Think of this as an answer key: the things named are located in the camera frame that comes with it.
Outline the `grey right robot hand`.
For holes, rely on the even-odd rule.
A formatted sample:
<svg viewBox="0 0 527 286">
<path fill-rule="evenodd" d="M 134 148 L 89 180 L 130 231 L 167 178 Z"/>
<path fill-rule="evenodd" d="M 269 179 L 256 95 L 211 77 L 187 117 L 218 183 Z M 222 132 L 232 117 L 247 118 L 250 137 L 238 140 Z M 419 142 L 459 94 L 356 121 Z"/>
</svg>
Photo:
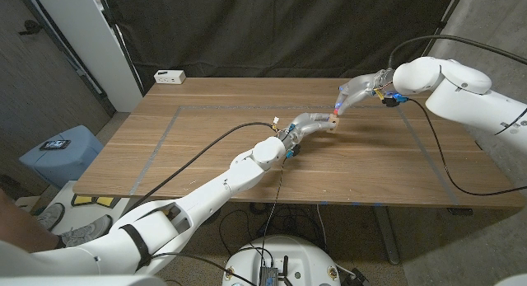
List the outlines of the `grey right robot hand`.
<svg viewBox="0 0 527 286">
<path fill-rule="evenodd" d="M 343 115 L 350 106 L 363 101 L 367 97 L 373 97 L 379 92 L 384 95 L 392 85 L 394 70 L 392 68 L 381 69 L 376 73 L 363 74 L 353 77 L 341 85 L 335 102 L 333 113 Z"/>
</svg>

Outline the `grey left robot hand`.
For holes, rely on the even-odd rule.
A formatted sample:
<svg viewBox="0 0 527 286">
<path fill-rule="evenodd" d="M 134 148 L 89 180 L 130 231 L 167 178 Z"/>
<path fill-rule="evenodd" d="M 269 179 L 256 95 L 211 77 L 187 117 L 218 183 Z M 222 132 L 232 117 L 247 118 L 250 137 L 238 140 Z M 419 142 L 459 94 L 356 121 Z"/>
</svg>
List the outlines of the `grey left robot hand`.
<svg viewBox="0 0 527 286">
<path fill-rule="evenodd" d="M 325 113 L 300 114 L 278 134 L 278 138 L 287 151 L 292 150 L 305 136 L 316 131 L 334 129 L 337 123 L 329 119 L 330 114 Z"/>
</svg>

